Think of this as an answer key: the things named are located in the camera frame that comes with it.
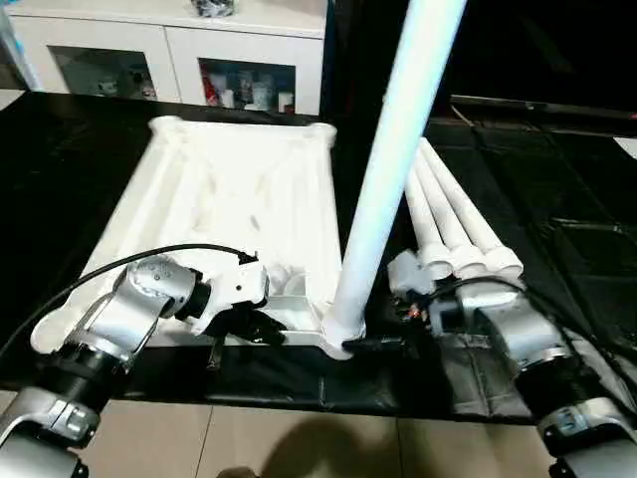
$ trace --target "white plastic tray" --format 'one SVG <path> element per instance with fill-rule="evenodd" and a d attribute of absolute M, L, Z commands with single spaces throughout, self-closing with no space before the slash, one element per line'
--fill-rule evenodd
<path fill-rule="evenodd" d="M 152 141 L 84 273 L 168 244 L 210 242 L 257 252 L 272 282 L 264 311 L 290 329 L 289 343 L 321 342 L 315 335 L 340 273 L 329 159 L 335 129 L 322 123 L 244 125 L 174 117 L 154 119 L 150 127 Z M 204 278 L 237 265 L 236 257 L 211 251 L 172 257 Z M 33 348 L 43 354 L 58 348 L 118 272 L 79 288 L 41 321 L 31 337 Z M 188 326 L 171 319 L 160 320 L 149 345 L 207 340 L 193 338 Z"/>

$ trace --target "black cable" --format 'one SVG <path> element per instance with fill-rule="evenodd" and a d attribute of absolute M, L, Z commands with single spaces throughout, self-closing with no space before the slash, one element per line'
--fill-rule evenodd
<path fill-rule="evenodd" d="M 606 363 L 613 370 L 613 372 L 615 372 L 615 374 L 617 374 L 617 376 L 619 376 L 624 381 L 626 387 L 628 388 L 630 394 L 632 395 L 633 401 L 637 402 L 637 383 L 623 369 L 623 367 L 617 361 L 615 356 L 611 354 L 609 351 L 607 351 L 605 347 L 598 342 L 595 336 L 593 336 L 592 334 L 587 332 L 584 328 L 582 328 L 577 323 L 577 320 L 572 315 L 572 313 L 568 311 L 567 308 L 565 308 L 555 299 L 547 296 L 546 294 L 532 287 L 529 287 L 529 286 L 525 287 L 522 284 L 512 282 L 500 276 L 472 277 L 469 279 L 462 279 L 462 280 L 456 281 L 452 284 L 449 284 L 447 286 L 441 287 L 440 289 L 437 289 L 435 292 L 431 294 L 424 296 L 421 299 L 421 301 L 419 301 L 418 307 L 421 310 L 427 310 L 426 308 L 433 301 L 435 301 L 436 299 L 439 299 L 442 296 L 453 293 L 454 291 L 456 291 L 457 289 L 463 286 L 467 286 L 470 284 L 484 284 L 484 283 L 501 284 L 504 286 L 508 286 L 509 288 L 514 289 L 515 291 L 518 291 L 524 296 L 526 296 L 531 301 L 531 304 L 534 307 L 536 307 L 541 313 L 546 314 L 549 318 L 553 318 L 552 323 L 556 326 L 559 333 L 563 336 L 566 344 L 574 353 L 574 355 L 578 357 L 580 360 L 583 360 L 581 358 L 581 354 L 575 349 L 572 339 L 566 332 L 566 329 L 572 329 L 574 332 L 582 336 L 595 348 L 595 350 L 606 361 Z"/>
<path fill-rule="evenodd" d="M 39 320 L 59 300 L 64 299 L 67 295 L 71 294 L 73 291 L 78 289 L 80 286 L 82 286 L 86 282 L 108 271 L 111 271 L 112 269 L 115 269 L 120 266 L 125 266 L 126 264 L 129 264 L 134 261 L 138 261 L 139 259 L 144 259 L 150 256 L 156 256 L 157 254 L 164 254 L 166 252 L 184 251 L 188 249 L 202 249 L 202 250 L 225 252 L 227 254 L 234 254 L 235 256 L 239 258 L 239 264 L 247 264 L 257 260 L 255 256 L 246 254 L 245 252 L 240 251 L 238 249 L 233 249 L 232 247 L 218 246 L 216 244 L 205 244 L 205 243 L 175 244 L 172 246 L 157 247 L 156 249 L 149 249 L 147 251 L 139 252 L 137 254 L 132 254 L 131 256 L 118 259 L 114 262 L 101 266 L 95 269 L 94 271 L 89 272 L 88 274 L 80 277 L 79 279 L 71 283 L 69 286 L 65 287 L 62 291 L 54 295 L 42 306 L 40 306 L 33 314 L 31 314 L 22 324 L 20 324 L 16 328 L 16 330 L 13 332 L 13 334 L 11 334 L 11 336 L 9 336 L 9 339 L 7 339 L 7 342 L 5 342 L 5 344 L 0 349 L 0 361 L 5 356 L 5 354 L 11 347 L 11 345 L 25 331 L 25 329 L 27 329 L 34 322 Z"/>

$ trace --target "white pvc pipe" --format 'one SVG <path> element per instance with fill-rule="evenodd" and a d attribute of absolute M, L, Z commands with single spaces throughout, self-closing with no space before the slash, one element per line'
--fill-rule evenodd
<path fill-rule="evenodd" d="M 418 258 L 431 272 L 434 280 L 449 277 L 453 272 L 451 252 L 442 243 L 436 221 L 413 167 L 407 177 L 405 197 L 418 242 Z"/>
<path fill-rule="evenodd" d="M 467 0 L 411 0 L 403 24 L 325 339 L 364 334 L 363 310 Z"/>
<path fill-rule="evenodd" d="M 414 169 L 443 242 L 451 251 L 454 274 L 467 279 L 487 272 L 482 252 L 471 243 L 420 149 L 416 151 Z"/>
<path fill-rule="evenodd" d="M 485 254 L 489 271 L 508 277 L 519 277 L 524 267 L 516 253 L 503 245 L 427 139 L 423 138 L 420 141 L 420 149 L 467 234 Z"/>

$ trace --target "floor tile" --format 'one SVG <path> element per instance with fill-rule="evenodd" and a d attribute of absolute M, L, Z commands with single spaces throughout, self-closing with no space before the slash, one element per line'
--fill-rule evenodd
<path fill-rule="evenodd" d="M 0 411 L 4 411 L 9 406 L 14 396 L 16 396 L 15 391 L 0 390 Z"/>
<path fill-rule="evenodd" d="M 24 92 L 21 90 L 1 90 L 0 89 L 0 111 L 15 102 Z"/>
<path fill-rule="evenodd" d="M 404 478 L 547 478 L 532 427 L 399 420 Z"/>
<path fill-rule="evenodd" d="M 210 406 L 112 401 L 80 454 L 91 478 L 194 478 Z"/>
<path fill-rule="evenodd" d="M 393 418 L 215 407 L 197 478 L 247 466 L 262 478 L 399 477 Z"/>

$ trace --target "table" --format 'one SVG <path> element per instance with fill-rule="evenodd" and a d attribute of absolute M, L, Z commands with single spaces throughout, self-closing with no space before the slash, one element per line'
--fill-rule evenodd
<path fill-rule="evenodd" d="M 0 338 L 80 274 L 150 138 L 147 122 L 186 120 L 306 124 L 307 117 L 185 105 L 28 93 L 0 112 L 5 308 Z M 346 237 L 373 124 L 343 121 L 333 151 L 341 236 Z M 529 284 L 594 320 L 622 345 L 637 337 L 637 161 L 610 137 L 474 127 L 432 119 L 427 136 L 502 239 L 526 265 Z M 415 247 L 401 204 L 383 263 Z M 379 274 L 367 308 L 370 333 L 391 327 Z M 313 348 L 227 348 L 205 371 L 207 348 L 146 350 L 121 396 L 411 417 L 529 422 L 489 351 L 421 347 L 334 361 Z M 28 336 L 0 366 L 0 387 L 37 372 Z"/>

